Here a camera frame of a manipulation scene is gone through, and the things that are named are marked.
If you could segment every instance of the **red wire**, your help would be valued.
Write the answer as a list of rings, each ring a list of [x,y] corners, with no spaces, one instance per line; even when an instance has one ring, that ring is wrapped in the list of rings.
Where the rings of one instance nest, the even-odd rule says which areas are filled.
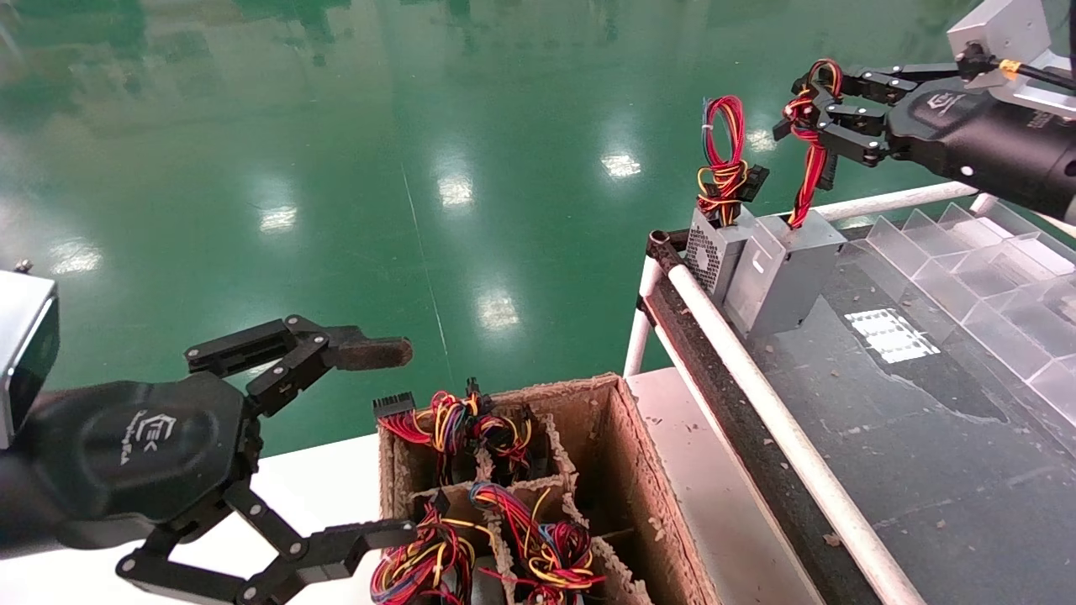
[[[713,141],[714,119],[721,114],[728,132],[728,159],[721,157]],[[718,197],[707,197],[705,192],[698,196],[698,207],[704,212],[712,212],[721,208],[723,222],[727,223],[725,206],[735,202],[736,191],[744,183],[745,165],[742,161],[744,141],[746,137],[744,103],[738,97],[728,95],[713,101],[706,108],[706,124],[704,125],[703,143],[710,174],[718,186]]]
[[[835,99],[840,99],[843,74],[836,61],[832,59],[815,61],[807,73],[807,81],[813,82],[818,72],[823,68],[829,69],[832,73],[832,82],[823,85],[830,89]],[[815,191],[818,188],[818,182],[822,179],[825,164],[830,157],[830,152],[819,143],[818,131],[802,126],[802,124],[810,123],[806,115],[806,109],[809,107],[812,107],[812,99],[808,96],[807,88],[784,107],[784,115],[792,123],[792,133],[810,145],[804,157],[804,180],[799,185],[799,191],[796,192],[792,214],[789,216],[789,226],[793,229],[798,229],[807,220],[807,212],[815,201]]]

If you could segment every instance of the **transparent divider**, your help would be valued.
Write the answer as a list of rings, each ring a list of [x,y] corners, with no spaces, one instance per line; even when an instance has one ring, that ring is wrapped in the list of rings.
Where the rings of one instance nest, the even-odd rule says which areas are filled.
[[[1000,203],[879,219],[866,241],[1076,424],[1076,251]]]

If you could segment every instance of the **wire bundle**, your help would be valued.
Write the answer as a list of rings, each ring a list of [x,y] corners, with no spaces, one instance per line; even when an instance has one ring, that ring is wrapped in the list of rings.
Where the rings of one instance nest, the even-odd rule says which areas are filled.
[[[721,157],[713,142],[713,121],[718,114],[721,114],[728,132],[728,159]],[[731,95],[714,99],[706,105],[705,119],[703,154],[708,165],[699,168],[696,175],[699,188],[698,208],[706,214],[718,211],[722,226],[726,226],[731,225],[738,214],[736,210],[740,201],[736,193],[747,182],[747,161],[741,158],[745,135],[744,103],[738,97]],[[712,181],[710,183],[703,180],[703,175],[707,172],[710,173]]]
[[[480,525],[442,518],[430,503],[416,527],[415,541],[386,549],[370,579],[370,597],[378,605],[407,605],[420,595],[440,596],[447,605],[468,605],[475,547],[457,535],[455,527],[472,527],[493,535]],[[455,572],[451,586],[445,573]]]
[[[792,214],[789,215],[789,226],[798,229],[807,219],[807,211],[810,210],[815,200],[815,189],[825,170],[825,163],[830,159],[830,152],[822,146],[818,140],[818,130],[811,127],[811,119],[808,114],[813,111],[813,97],[810,95],[810,87],[807,85],[815,81],[819,71],[827,69],[832,73],[829,83],[823,83],[834,99],[840,99],[841,71],[840,67],[833,59],[819,59],[807,72],[807,80],[803,90],[796,98],[784,105],[784,117],[792,124],[792,133],[797,139],[806,141],[808,144],[807,156],[804,159],[804,180],[796,192],[796,200],[792,207]]]
[[[452,459],[464,453],[472,439],[493,455],[506,459],[513,476],[520,469],[529,469],[530,419],[516,425],[511,419],[481,413],[479,397],[477,392],[461,399],[447,391],[438,391],[429,408],[385,416],[379,418],[378,423],[406,441],[437,451],[440,486],[453,483]]]
[[[473,436],[485,446],[493,455],[508,461],[509,474],[528,470],[530,460],[527,447],[530,445],[530,419],[523,420],[520,430],[511,419],[487,414],[475,421]]]
[[[586,529],[571,521],[538,523],[536,517],[549,489],[542,492],[534,510],[508,490],[495,483],[476,483],[470,501],[478,508],[500,513],[515,540],[519,559],[530,578],[516,579],[534,587],[527,604],[568,602],[567,594],[589,590],[605,580],[591,571],[594,555]]]

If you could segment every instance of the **green epoxy floor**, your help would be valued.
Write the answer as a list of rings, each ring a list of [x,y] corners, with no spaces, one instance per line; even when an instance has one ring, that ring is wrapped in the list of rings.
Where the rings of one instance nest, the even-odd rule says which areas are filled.
[[[392,392],[619,371],[645,235],[690,220],[702,98],[744,99],[754,210],[781,210],[791,81],[945,59],[974,3],[2,4],[0,262],[60,282],[52,388],[178,379],[189,344],[288,313],[412,339],[268,422],[269,453],[369,433]],[[843,166],[820,198],[930,182]]]

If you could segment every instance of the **metal casing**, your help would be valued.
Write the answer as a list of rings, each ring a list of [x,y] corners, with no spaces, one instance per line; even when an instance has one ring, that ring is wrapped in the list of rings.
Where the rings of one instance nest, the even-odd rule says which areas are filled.
[[[744,247],[724,310],[741,334],[795,329],[810,313],[847,242],[813,210],[790,229],[781,216],[762,216]]]
[[[56,282],[0,271],[0,450],[11,447],[56,361]]]
[[[754,215],[742,206],[736,224],[728,227],[714,227],[698,208],[691,215],[683,262],[719,309],[754,225]]]

